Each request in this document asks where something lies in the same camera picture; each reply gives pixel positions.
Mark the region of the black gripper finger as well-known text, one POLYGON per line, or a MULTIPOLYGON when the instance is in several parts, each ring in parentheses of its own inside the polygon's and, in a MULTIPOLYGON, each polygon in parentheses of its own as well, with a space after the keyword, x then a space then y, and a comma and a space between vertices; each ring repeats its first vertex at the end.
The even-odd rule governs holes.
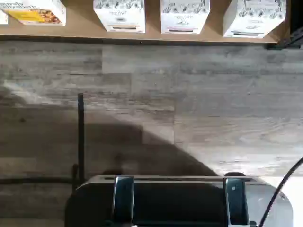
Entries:
POLYGON ((225 177, 223 184, 226 198, 227 226, 249 226, 245 180, 225 177))
POLYGON ((134 212, 134 177, 117 176, 113 193, 113 223, 118 227, 131 227, 134 212))

